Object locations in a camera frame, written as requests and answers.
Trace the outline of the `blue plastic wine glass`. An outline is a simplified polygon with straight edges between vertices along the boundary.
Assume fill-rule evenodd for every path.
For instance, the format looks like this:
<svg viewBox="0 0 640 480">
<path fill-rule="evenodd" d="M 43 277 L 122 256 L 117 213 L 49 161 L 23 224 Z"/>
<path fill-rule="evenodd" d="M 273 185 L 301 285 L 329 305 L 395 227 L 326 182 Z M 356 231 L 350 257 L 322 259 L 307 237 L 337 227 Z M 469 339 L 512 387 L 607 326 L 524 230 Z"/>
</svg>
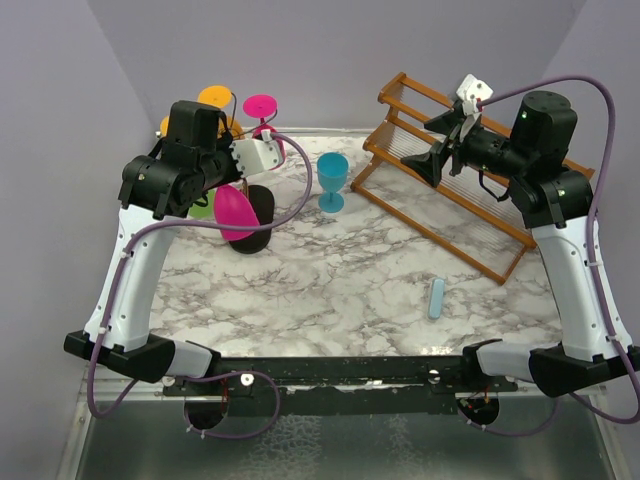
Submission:
<svg viewBox="0 0 640 480">
<path fill-rule="evenodd" d="M 318 205 L 323 212 L 337 213 L 344 207 L 340 191 L 346 184 L 348 170 L 349 163 L 340 153 L 328 152 L 318 158 L 317 176 L 323 189 Z"/>
</svg>

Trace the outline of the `pink wine glass front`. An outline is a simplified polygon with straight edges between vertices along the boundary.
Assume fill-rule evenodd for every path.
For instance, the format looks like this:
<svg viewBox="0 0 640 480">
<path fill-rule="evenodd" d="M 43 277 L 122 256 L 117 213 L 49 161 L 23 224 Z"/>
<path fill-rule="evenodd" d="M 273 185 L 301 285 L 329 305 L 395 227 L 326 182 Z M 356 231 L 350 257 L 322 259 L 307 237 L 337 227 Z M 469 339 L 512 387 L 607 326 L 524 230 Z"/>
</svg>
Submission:
<svg viewBox="0 0 640 480">
<path fill-rule="evenodd" d="M 258 121 L 258 125 L 251 132 L 251 137 L 247 139 L 260 137 L 263 130 L 270 130 L 281 148 L 282 155 L 285 161 L 286 153 L 283 141 L 275 136 L 277 131 L 270 124 L 270 122 L 275 118 L 278 112 L 277 100 L 271 95 L 267 94 L 252 95 L 244 101 L 243 112 L 250 118 L 256 119 Z"/>
</svg>

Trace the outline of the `pink wine glass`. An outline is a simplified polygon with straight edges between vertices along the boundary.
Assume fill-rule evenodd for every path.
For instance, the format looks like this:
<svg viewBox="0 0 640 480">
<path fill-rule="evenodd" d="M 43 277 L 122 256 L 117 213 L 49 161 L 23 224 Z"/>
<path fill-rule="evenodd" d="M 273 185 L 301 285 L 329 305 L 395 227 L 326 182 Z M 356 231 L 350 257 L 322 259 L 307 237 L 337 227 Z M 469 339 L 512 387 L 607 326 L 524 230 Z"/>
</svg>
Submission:
<svg viewBox="0 0 640 480">
<path fill-rule="evenodd" d="M 257 227 L 257 215 L 248 198 L 239 189 L 223 185 L 216 190 L 213 213 L 220 225 Z"/>
<path fill-rule="evenodd" d="M 275 136 L 277 131 L 270 124 L 270 122 L 275 118 L 278 112 L 277 100 L 271 95 L 267 94 L 252 95 L 244 101 L 243 112 L 250 118 L 256 119 L 258 121 L 258 125 L 251 132 L 251 137 L 247 139 L 260 137 L 263 130 L 270 130 L 281 148 L 282 155 L 285 161 L 286 153 L 283 141 Z"/>
</svg>

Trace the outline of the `orange plastic wine glass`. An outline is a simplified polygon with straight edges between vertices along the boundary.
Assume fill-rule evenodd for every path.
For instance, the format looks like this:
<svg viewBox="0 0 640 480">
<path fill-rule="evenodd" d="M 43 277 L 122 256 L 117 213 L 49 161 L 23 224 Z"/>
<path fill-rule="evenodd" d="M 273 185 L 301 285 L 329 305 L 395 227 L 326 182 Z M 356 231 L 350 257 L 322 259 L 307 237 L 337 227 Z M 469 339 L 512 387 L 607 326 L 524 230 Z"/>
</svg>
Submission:
<svg viewBox="0 0 640 480">
<path fill-rule="evenodd" d="M 222 135 L 225 130 L 229 130 L 234 139 L 244 138 L 244 129 L 236 120 L 237 97 L 228 87 L 223 85 L 205 87 L 198 94 L 197 101 L 221 110 L 224 110 L 232 103 L 232 110 L 231 114 L 227 116 L 226 127 L 223 123 L 220 124 L 219 135 Z"/>
</svg>

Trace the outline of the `green plastic wine glass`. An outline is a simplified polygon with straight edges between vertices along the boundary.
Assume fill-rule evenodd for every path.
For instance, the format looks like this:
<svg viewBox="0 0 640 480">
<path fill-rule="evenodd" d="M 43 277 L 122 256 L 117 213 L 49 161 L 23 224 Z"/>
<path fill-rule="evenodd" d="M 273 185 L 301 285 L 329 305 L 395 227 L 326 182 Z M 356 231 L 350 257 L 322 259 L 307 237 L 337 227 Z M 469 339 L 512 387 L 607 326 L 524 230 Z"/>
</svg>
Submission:
<svg viewBox="0 0 640 480">
<path fill-rule="evenodd" d="M 194 219 L 203 219 L 213 216 L 213 205 L 215 198 L 215 190 L 209 190 L 199 200 L 197 200 L 189 209 L 188 215 Z"/>
</svg>

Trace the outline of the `yellow plastic wine glass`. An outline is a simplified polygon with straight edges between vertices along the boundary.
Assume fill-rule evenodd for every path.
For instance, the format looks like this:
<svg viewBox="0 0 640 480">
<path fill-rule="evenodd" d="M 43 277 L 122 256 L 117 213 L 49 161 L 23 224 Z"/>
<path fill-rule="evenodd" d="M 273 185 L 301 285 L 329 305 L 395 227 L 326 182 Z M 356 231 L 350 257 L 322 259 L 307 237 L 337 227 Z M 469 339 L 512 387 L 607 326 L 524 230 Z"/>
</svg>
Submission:
<svg viewBox="0 0 640 480">
<path fill-rule="evenodd" d="M 160 133 L 162 137 L 165 137 L 167 135 L 168 125 L 169 125 L 169 117 L 165 116 L 160 123 Z"/>
</svg>

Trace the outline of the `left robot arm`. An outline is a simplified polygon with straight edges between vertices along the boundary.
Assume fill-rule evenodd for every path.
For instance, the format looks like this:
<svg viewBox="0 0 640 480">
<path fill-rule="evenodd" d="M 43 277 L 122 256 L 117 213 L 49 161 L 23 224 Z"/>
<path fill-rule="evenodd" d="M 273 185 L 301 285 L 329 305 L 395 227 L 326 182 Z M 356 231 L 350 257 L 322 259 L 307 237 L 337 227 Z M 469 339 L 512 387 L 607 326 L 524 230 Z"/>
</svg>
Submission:
<svg viewBox="0 0 640 480">
<path fill-rule="evenodd" d="M 131 379 L 154 383 L 186 377 L 206 395 L 220 385 L 217 353 L 150 332 L 153 298 L 176 221 L 206 191 L 239 179 L 232 136 L 218 107 L 181 100 L 170 110 L 168 130 L 148 155 L 122 172 L 118 236 L 102 292 L 84 328 L 69 333 L 64 350 Z"/>
</svg>

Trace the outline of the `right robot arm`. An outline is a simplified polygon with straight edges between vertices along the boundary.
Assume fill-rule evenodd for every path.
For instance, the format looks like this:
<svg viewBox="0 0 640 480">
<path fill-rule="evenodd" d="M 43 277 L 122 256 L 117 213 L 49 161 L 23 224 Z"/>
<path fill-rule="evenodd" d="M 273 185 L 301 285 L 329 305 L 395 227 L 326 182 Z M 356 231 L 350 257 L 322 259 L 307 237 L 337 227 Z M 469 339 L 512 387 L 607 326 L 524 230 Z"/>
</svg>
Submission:
<svg viewBox="0 0 640 480">
<path fill-rule="evenodd" d="M 467 347 L 461 383 L 481 391 L 495 376 L 534 383 L 554 398 L 594 386 L 639 367 L 639 349 L 621 322 L 604 271 L 594 204 L 585 174 L 565 165 L 577 114 L 568 99 L 549 91 L 524 95 L 509 136 L 485 129 L 478 93 L 459 92 L 451 109 L 427 121 L 443 135 L 430 150 L 403 165 L 436 187 L 445 163 L 451 175 L 472 167 L 507 180 L 499 201 L 520 212 L 538 246 L 559 312 L 562 340 L 528 347 L 493 340 Z"/>
</svg>

